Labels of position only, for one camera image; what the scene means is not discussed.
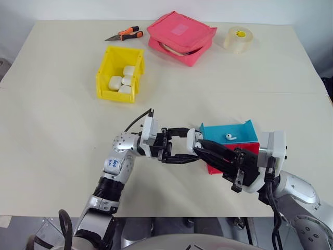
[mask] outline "table surface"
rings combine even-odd
[[[149,48],[151,21],[38,21],[0,83],[0,214],[77,217],[93,192],[113,138],[148,108],[161,127],[252,119],[257,134],[285,130],[286,171],[333,204],[333,108],[290,26],[242,24],[255,40],[234,55],[222,48],[232,23],[193,67]],[[129,26],[143,38],[104,42]],[[107,45],[145,49],[135,104],[98,99],[95,74]],[[139,130],[137,124],[133,130]],[[175,140],[173,152],[184,152]],[[271,216],[257,194],[235,193],[203,162],[164,165],[136,158],[118,216]]]

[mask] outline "pink storage bag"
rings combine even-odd
[[[173,11],[155,21],[147,28],[148,45],[160,52],[192,66],[212,45],[217,28]],[[176,53],[166,49],[167,45]]]

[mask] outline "clear tape roll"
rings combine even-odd
[[[247,50],[253,40],[250,30],[235,26],[229,29],[228,35],[224,40],[223,47],[235,54],[240,54]]]

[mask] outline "white wall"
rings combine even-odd
[[[319,74],[333,68],[333,0],[0,0],[0,57],[13,61],[36,19],[145,19],[177,10],[201,21],[292,24]]]

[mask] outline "cable connector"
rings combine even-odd
[[[265,183],[274,183],[275,182],[275,163],[276,163],[276,158],[271,156],[268,159],[267,162],[267,167],[266,167],[266,172],[265,172]]]

